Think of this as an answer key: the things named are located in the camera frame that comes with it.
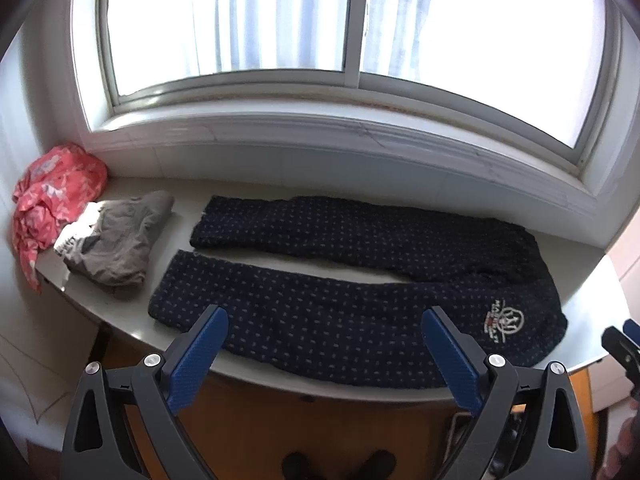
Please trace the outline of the person's right hand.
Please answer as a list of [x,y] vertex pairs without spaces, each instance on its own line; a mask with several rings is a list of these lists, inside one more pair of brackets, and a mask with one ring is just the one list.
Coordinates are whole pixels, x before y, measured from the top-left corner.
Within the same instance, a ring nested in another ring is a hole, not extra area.
[[629,417],[623,422],[617,440],[612,445],[612,448],[608,450],[608,454],[606,454],[603,465],[598,472],[598,479],[613,479],[616,474],[620,473],[623,466],[629,463],[631,452],[636,447],[636,441],[638,440],[632,431],[632,427],[638,418],[639,413],[636,413],[634,418]]

